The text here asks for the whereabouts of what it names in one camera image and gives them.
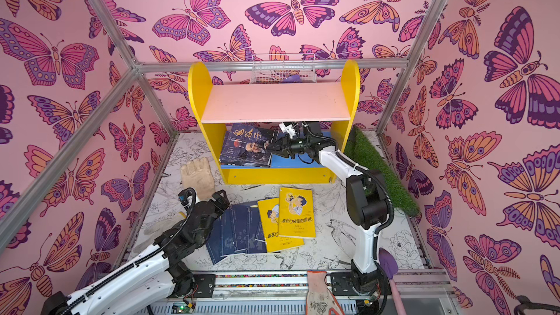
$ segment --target green turf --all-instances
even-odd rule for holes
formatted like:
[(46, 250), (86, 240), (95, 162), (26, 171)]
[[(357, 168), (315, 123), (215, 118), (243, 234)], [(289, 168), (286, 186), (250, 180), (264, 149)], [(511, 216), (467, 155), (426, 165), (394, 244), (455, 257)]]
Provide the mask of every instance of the green turf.
[(393, 170), (387, 165), (377, 152), (377, 149), (360, 129), (352, 128), (344, 154), (364, 167), (378, 169), (383, 173), (387, 192), (391, 197), (394, 207), (401, 208), (410, 216), (416, 216), (419, 213), (418, 205), (412, 200), (407, 189), (402, 186)]

